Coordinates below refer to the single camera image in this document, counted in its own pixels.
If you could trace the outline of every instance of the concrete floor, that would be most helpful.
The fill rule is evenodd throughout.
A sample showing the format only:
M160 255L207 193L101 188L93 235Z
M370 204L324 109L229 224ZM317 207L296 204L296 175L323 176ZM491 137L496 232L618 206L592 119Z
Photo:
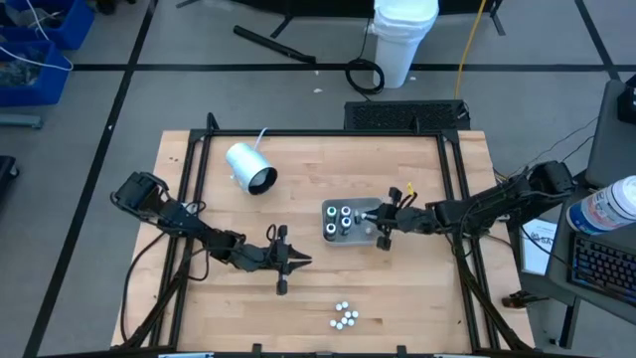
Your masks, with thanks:
M127 64L148 0L122 2L117 14L97 15L83 47L67 55L78 65ZM630 24L631 0L584 2L611 61L636 71ZM478 29L469 64L603 65L573 0L505 0L499 17L507 35L499 36L489 18ZM415 62L456 64L474 15L444 16L420 45ZM223 1L204 0L182 9L159 1L139 54L139 64L292 64L232 33L242 24L270 33L281 17ZM361 19L294 19L278 41L321 63L346 63L358 56ZM375 39L365 52L372 59ZM22 355L59 252L69 231L95 151L105 131L113 130L103 167L81 226L75 254L49 324L40 354L108 347L119 307L125 271L138 223L108 202L108 193L135 170L151 171L161 132L204 125L212 111L223 128L341 128L346 101L363 100L340 71L135 72L129 88L120 71L70 75L60 103L3 112L38 113L41 130L0 129L0 154L16 156L22 176L0 207L0 357ZM620 73L627 80L632 73ZM447 99L454 72L421 71L401 89L385 90L373 100ZM484 130L495 166L509 173L555 141L598 115L602 67L555 72L468 70L462 97L470 105L472 127ZM323 90L314 93L315 89ZM127 90L112 128L113 100ZM543 159L561 159L593 132L593 125L559 145ZM586 165L589 145L567 160L572 172ZM548 301L530 309L538 347L551 352L626 357L636 351L636 327L584 304L574 347L551 346L564 306Z

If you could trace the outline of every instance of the keyboard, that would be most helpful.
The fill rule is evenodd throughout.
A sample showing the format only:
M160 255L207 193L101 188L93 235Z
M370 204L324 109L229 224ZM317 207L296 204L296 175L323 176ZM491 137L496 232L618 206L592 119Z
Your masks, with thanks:
M576 270L570 271L568 281L610 297L606 290L611 290L636 302L636 251L624 252L585 235L571 241L569 264Z

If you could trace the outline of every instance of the wooden tabletop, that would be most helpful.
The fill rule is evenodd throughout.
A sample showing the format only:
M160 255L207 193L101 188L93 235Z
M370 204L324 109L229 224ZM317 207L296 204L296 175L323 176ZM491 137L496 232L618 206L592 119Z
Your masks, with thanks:
M188 132L164 132L154 173L177 195ZM471 193L495 184L483 132L460 132L464 165ZM247 235L247 241L267 246L270 224L286 224L287 240L311 255L313 264L289 277L289 291L275 294L276 273L247 273L211 260L210 276L190 281L179 340L180 350L249 351L261 343L275 352L470 352L464 307L455 259L442 236L394 232L393 247L333 248L322 239L321 205L326 199L386 198L389 187L405 190L411 182L418 199L414 206L445 199L434 138L424 137L264 137L259 150L278 170L278 181L264 195L249 196L230 179L225 154L236 142L252 137L214 137L201 219L222 230ZM447 145L455 193L459 193L452 149ZM194 191L198 160L190 181ZM494 236L508 240L505 227ZM142 225L135 254L157 236ZM128 334L143 320L156 300L167 240L140 260L130 281L126 314ZM482 252L495 306L519 336L534 346L525 309L509 309L500 298L520 289L510 248L484 239ZM205 272L203 255L195 258L191 275ZM338 301L347 300L360 312L353 327L337 331L329 320L339 319ZM482 346L488 346L479 303ZM166 312L170 322L173 308ZM164 324L162 342L169 325ZM115 329L113 343L121 341Z

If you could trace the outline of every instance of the yellow cable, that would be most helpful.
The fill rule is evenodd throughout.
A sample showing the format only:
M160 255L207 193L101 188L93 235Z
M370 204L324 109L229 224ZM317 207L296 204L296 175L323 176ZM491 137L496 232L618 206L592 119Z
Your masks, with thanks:
M481 5L479 6L479 11L477 12L477 18L475 19L473 28L470 30L468 43L466 44L466 48L464 49L464 55L461 57L461 63L459 63L459 70L457 71L457 83L455 83L455 99L459 97L459 85L461 84L461 71L464 69L464 63L466 62L466 58L468 57L468 50L470 50L470 44L472 44L473 42L473 37L475 36L475 30L477 30L477 25L479 25L479 20L481 20L481 14L484 12L485 5L486 5L486 0L481 0Z

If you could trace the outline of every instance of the blue crate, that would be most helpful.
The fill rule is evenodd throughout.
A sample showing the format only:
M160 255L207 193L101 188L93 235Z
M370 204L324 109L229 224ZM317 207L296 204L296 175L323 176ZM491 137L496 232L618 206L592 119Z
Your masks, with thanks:
M16 10L29 10L29 4L26 0L6 0L6 4ZM85 0L31 0L31 4L34 8L43 8L50 14L64 11L66 16L62 26L57 29L44 27L44 31L49 39L58 46L58 49L76 50L80 48L94 20L94 14L86 5ZM37 27L4 27L0 28L0 35L10 42L44 40L44 36L36 29Z
M62 68L70 66L55 44L49 41L0 43L0 46L14 55L25 54L28 48L32 48L45 54L45 64ZM9 55L0 52L0 62L12 60ZM67 71L42 67L38 79L30 86L0 87L0 106L55 104L60 100L68 77Z

